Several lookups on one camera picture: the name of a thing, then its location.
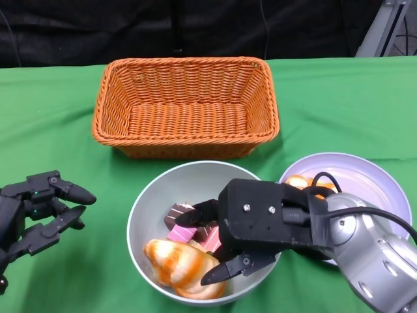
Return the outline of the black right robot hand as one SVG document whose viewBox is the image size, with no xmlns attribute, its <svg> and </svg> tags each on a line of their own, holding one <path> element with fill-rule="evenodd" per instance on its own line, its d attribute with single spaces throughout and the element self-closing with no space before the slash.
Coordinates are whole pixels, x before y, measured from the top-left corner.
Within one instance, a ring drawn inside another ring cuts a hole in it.
<svg viewBox="0 0 417 313">
<path fill-rule="evenodd" d="M 211 222 L 219 222 L 219 205 L 215 199 L 197 203 L 191 211 L 175 219 L 176 225 L 183 228 L 199 228 Z M 276 262 L 275 252 L 237 249 L 223 239 L 221 243 L 220 248 L 214 253 L 220 264 L 204 274 L 201 279 L 202 286 L 224 282 L 238 275 L 249 276 Z"/>
</svg>

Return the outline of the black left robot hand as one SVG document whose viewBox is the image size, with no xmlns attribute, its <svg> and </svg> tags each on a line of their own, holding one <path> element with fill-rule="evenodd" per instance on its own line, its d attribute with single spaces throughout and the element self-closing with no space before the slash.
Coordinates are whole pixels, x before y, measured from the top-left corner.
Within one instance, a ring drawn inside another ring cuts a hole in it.
<svg viewBox="0 0 417 313">
<path fill-rule="evenodd" d="M 34 256 L 59 242 L 68 228 L 81 230 L 81 215 L 96 197 L 65 181 L 59 171 L 30 175 L 25 181 L 1 188 L 1 294 L 8 287 L 8 265 Z"/>
</svg>

